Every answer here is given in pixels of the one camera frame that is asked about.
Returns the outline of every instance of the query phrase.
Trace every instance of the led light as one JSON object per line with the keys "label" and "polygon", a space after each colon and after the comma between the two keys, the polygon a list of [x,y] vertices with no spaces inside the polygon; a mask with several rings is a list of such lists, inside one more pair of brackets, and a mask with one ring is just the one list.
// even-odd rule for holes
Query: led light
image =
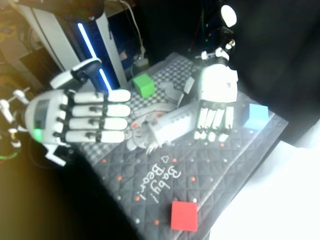
{"label": "led light", "polygon": [[[87,46],[88,49],[89,49],[89,52],[90,52],[91,56],[92,56],[93,58],[96,58],[97,55],[96,55],[96,53],[95,53],[94,48],[92,47],[92,44],[91,44],[91,42],[90,42],[90,40],[89,40],[89,37],[88,37],[88,35],[87,35],[87,33],[86,33],[86,30],[85,30],[85,28],[84,28],[84,25],[83,25],[82,23],[78,23],[78,28],[79,28],[80,33],[81,33],[81,35],[82,35],[82,37],[83,37],[83,39],[84,39],[84,41],[85,41],[86,46]],[[109,92],[111,92],[111,91],[112,91],[111,86],[110,86],[110,84],[109,84],[109,82],[108,82],[108,79],[107,79],[107,76],[106,76],[106,74],[105,74],[105,72],[104,72],[104,70],[103,70],[102,68],[99,69],[99,73],[100,73],[100,75],[101,75],[101,77],[102,77],[102,80],[103,80],[106,88],[108,89]]]}
{"label": "led light", "polygon": [[42,141],[42,130],[39,128],[36,128],[33,130],[33,136],[35,138],[35,140],[37,140],[38,142],[41,143]]}

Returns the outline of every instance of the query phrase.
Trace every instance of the red wire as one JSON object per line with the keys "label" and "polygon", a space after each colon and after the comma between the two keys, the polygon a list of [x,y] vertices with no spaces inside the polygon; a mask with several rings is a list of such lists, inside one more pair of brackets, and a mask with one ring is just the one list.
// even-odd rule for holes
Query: red wire
{"label": "red wire", "polygon": [[202,13],[201,13],[201,15],[200,15],[198,27],[196,28],[196,31],[195,31],[195,33],[194,33],[194,37],[193,37],[193,40],[192,40],[192,43],[191,43],[191,46],[190,46],[190,50],[193,48],[193,46],[194,46],[194,44],[195,44],[195,40],[196,40],[196,37],[197,37],[197,35],[198,35],[200,26],[201,26],[201,18],[202,18]]}

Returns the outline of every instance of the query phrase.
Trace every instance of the white cable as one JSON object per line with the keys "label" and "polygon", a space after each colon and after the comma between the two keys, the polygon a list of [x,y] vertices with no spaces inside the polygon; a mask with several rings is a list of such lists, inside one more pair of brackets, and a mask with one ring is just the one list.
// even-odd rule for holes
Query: white cable
{"label": "white cable", "polygon": [[134,16],[134,12],[132,11],[131,6],[129,5],[129,3],[127,3],[126,1],[123,1],[123,0],[108,0],[108,1],[111,1],[111,2],[118,2],[118,1],[119,1],[120,3],[122,3],[122,4],[124,4],[124,5],[126,5],[126,6],[128,7],[128,9],[129,9],[129,11],[130,11],[130,13],[131,13],[131,16],[132,16],[133,23],[134,23],[134,25],[135,25],[135,27],[136,27],[136,30],[137,30],[137,32],[138,32],[138,36],[139,36],[139,40],[140,40],[140,45],[141,45],[141,47],[143,48],[144,46],[143,46],[143,44],[142,44],[142,39],[141,39],[140,31],[139,31],[138,25],[137,25],[137,23],[136,23],[136,19],[135,19],[135,16]]}

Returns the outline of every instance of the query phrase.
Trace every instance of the green wire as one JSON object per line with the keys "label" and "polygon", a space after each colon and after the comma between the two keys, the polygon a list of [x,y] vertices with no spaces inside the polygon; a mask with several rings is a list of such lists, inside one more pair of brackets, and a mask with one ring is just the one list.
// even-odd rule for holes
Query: green wire
{"label": "green wire", "polygon": [[18,153],[15,152],[10,156],[0,156],[0,160],[14,159],[17,155],[18,155]]}

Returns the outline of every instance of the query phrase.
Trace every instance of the table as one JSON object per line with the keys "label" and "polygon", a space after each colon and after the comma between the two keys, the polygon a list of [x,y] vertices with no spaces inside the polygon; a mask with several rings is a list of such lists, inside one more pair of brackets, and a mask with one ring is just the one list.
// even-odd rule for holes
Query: table
{"label": "table", "polygon": [[[190,133],[146,155],[145,121],[172,110],[192,69],[190,60],[172,53],[147,71],[155,82],[153,96],[144,100],[131,89],[126,142],[79,145],[133,227],[148,240],[203,239],[287,125],[269,112],[263,130],[241,127],[244,108],[257,103],[239,92],[225,143],[195,141]],[[197,232],[170,229],[172,201],[197,203]]]}

